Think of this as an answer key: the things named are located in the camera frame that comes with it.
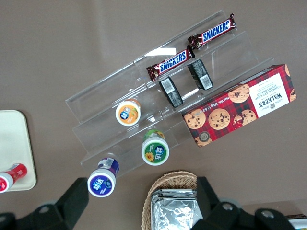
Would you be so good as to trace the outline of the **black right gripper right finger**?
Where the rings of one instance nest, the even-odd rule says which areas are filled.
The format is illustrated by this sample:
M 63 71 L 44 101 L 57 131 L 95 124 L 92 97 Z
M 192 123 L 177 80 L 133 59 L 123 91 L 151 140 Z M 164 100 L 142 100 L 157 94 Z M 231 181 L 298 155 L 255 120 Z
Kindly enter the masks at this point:
M 197 178 L 197 203 L 202 219 L 195 230 L 293 230 L 293 225 L 281 212 L 260 208 L 249 214 L 231 202 L 222 202 L 206 177 Z

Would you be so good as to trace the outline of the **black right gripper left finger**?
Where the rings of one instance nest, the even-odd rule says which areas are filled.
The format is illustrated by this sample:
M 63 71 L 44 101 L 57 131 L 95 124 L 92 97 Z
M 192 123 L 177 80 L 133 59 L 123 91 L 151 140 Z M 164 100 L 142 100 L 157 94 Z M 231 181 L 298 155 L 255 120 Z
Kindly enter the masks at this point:
M 27 216 L 0 214 L 2 230 L 71 230 L 89 202 L 87 179 L 78 178 L 54 204 L 42 205 Z

